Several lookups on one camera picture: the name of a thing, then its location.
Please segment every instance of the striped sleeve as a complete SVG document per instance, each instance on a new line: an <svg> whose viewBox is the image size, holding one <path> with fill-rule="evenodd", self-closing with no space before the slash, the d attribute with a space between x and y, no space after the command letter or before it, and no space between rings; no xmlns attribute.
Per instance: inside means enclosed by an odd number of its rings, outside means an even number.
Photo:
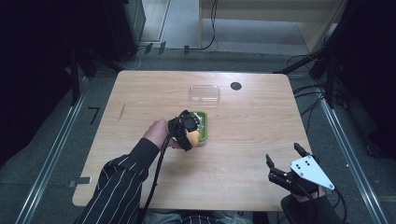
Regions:
<svg viewBox="0 0 396 224"><path fill-rule="evenodd" d="M154 144L142 138L131 154L109 161L76 223L136 223L142 182L158 152Z"/></svg>

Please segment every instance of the black circular hole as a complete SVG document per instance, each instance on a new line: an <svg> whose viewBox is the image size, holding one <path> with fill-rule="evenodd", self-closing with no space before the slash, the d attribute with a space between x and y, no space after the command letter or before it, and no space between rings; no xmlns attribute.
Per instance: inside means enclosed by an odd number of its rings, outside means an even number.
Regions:
<svg viewBox="0 0 396 224"><path fill-rule="evenodd" d="M239 91L241 90L242 85L239 82L233 82L231 83L231 89L235 90L235 91Z"/></svg>

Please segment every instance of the table top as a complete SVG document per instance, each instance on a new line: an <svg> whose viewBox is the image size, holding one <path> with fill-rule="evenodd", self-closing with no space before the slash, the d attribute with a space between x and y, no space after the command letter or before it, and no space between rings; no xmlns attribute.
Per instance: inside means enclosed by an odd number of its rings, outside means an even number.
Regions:
<svg viewBox="0 0 396 224"><path fill-rule="evenodd" d="M235 91L231 83L239 82ZM191 85L219 86L218 105L194 105ZM279 74L122 71L108 100L73 203L93 195L103 165L128 154L157 119L173 119L184 109L207 114L207 141L185 152L168 148L151 208L280 211L289 193L269 182L265 155L277 168L300 158L293 149L310 146L289 80ZM141 205L146 203L157 166L149 169Z"/></svg>

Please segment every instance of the gray floor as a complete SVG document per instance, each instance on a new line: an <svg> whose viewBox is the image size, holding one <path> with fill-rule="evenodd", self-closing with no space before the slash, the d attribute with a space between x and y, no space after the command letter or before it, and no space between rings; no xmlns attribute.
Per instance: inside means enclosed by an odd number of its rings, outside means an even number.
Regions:
<svg viewBox="0 0 396 224"><path fill-rule="evenodd" d="M186 45L186 43L190 44L187 39L186 37L185 40L176 40L175 43L183 43L182 46ZM290 53L285 54L279 52L239 53L232 52L232 50L218 49L217 52L191 51L189 54L184 55L182 50L168 49L160 55L157 49L153 49L148 54L141 51L139 58L134 57L124 63L124 65L130 68L137 67L138 70L266 73L286 67L288 59L295 54L304 54L304 52L290 51ZM72 204L74 189L67 187L67 184L70 180L76 180L81 173L100 118L106 107L108 96L117 78L117 74L107 67L98 65L98 70L98 75L90 81L85 100L50 176L49 183L36 207L31 223L72 223L82 210L81 207L76 207ZM290 84L294 89L312 84L312 80L306 74L307 71L306 67L302 67L298 73L290 74ZM300 111L304 111L315 100L315 95L309 95L297 98L296 102ZM69 93L42 125L31 144L1 167L0 223L14 223L17 220L29 189L35 183L35 178L39 174L42 164L46 160L56 135L67 116L70 102L71 94ZM90 124L93 111L88 109L88 106L101 108L93 124ZM368 156L365 152L363 139L359 135L359 131L356 129L350 115L341 106L337 106L335 111L361 162L362 169L372 184L378 199L381 201L389 223L396 223L396 215L394 215L396 208L396 181L393 178L396 168L395 160L379 160ZM303 122L306 126L307 115L303 117ZM320 106L312 113L307 135L313 152L321 157L320 165L346 198L347 221L349 223L374 223L334 137L332 127L329 125ZM336 197L331 194L329 194L329 197L335 203ZM338 206L337 212L340 216L343 215L342 206ZM276 213L270 213L270 219L271 223L276 223Z"/></svg>

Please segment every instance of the person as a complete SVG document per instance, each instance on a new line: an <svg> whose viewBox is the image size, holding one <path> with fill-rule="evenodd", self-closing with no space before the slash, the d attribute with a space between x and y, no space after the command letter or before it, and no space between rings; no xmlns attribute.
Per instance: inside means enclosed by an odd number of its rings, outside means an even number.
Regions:
<svg viewBox="0 0 396 224"><path fill-rule="evenodd" d="M163 140L169 134L168 123L165 119L154 121L144 133L128 155L123 155L109 161L103 167L99 175L95 192L76 220L76 224L82 223L137 223L140 213L139 203L142 191L142 183L148 177L148 170L157 157L163 145ZM179 148L177 141L170 140L169 147ZM304 216L312 217L312 204L306 197L292 195L293 200L300 203L300 208L306 213ZM312 194L315 198L318 213L314 223L342 223L333 211L324 191ZM221 219L219 213L176 214L163 213L165 217L159 221L150 219L152 213L147 213L145 223L252 223L251 217L230 217Z"/></svg>

